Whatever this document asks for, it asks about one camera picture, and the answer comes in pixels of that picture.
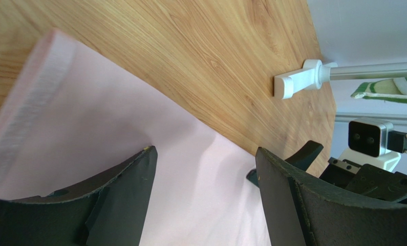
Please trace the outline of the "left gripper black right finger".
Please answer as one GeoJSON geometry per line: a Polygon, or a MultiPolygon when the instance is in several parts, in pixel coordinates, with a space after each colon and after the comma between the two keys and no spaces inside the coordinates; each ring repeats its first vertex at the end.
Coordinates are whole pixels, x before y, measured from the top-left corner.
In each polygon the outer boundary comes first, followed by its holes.
{"type": "Polygon", "coordinates": [[[407,245],[407,204],[341,189],[264,148],[255,160],[272,245],[407,245]]]}

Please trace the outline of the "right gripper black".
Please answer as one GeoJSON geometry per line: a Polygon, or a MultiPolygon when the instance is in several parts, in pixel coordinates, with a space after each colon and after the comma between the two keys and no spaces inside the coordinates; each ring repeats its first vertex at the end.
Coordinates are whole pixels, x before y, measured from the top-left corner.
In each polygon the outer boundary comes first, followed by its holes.
{"type": "MultiPolygon", "coordinates": [[[[307,141],[285,162],[307,171],[324,146],[307,141]]],[[[332,185],[363,196],[407,204],[407,175],[389,172],[370,164],[359,165],[350,160],[330,158],[329,165],[319,177],[332,185]]]]}

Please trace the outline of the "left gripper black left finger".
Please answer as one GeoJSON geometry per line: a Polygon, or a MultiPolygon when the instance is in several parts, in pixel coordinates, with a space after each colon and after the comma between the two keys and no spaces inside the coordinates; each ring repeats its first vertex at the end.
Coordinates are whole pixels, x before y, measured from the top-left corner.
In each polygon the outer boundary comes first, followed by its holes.
{"type": "Polygon", "coordinates": [[[0,199],[0,245],[138,245],[157,157],[150,146],[48,196],[0,199]]]}

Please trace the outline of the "pink cloth napkin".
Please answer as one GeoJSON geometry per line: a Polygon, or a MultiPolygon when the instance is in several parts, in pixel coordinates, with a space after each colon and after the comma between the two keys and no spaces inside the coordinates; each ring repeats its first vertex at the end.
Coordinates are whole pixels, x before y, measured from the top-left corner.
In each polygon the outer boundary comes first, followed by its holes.
{"type": "Polygon", "coordinates": [[[158,152],[141,245],[270,245],[254,157],[59,30],[0,109],[0,198],[48,195],[147,146],[158,152]]]}

